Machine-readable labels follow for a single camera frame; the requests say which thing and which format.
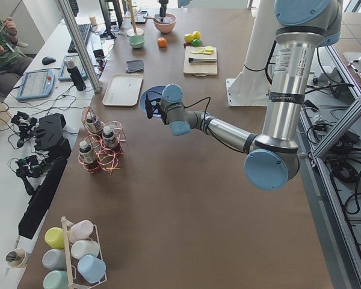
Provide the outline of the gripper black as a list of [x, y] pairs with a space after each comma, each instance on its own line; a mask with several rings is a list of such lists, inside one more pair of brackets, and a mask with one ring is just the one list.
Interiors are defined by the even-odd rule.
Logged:
[[152, 105], [152, 102], [150, 99], [145, 100], [145, 109], [147, 118], [151, 119], [154, 114], [159, 114], [161, 117], [161, 120], [163, 124], [168, 124], [167, 115], [165, 114], [165, 111], [161, 108], [161, 99], [155, 99], [156, 104]]
[[167, 11], [168, 0], [158, 0], [158, 2], [161, 5], [160, 9], [159, 9], [160, 21], [164, 22], [165, 21], [165, 16], [166, 16], [166, 11]]

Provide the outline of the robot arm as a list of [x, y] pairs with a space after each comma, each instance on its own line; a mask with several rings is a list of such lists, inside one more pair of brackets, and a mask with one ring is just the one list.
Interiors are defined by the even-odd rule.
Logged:
[[147, 116], [158, 112], [173, 135], [199, 129], [245, 153], [245, 174], [254, 186], [263, 190], [283, 187], [299, 170], [294, 137], [314, 51], [338, 41], [342, 2], [276, 1], [273, 19], [277, 22], [275, 40], [279, 49], [259, 135], [205, 111], [188, 111], [182, 102], [182, 88], [177, 84], [165, 86], [160, 98], [145, 99]]
[[[160, 3], [160, 9], [159, 9], [159, 19], [162, 22], [164, 18], [166, 17], [166, 11], [167, 11], [167, 4], [168, 0], [158, 0]], [[190, 0], [178, 0], [177, 1], [178, 6], [183, 7], [190, 3]]]

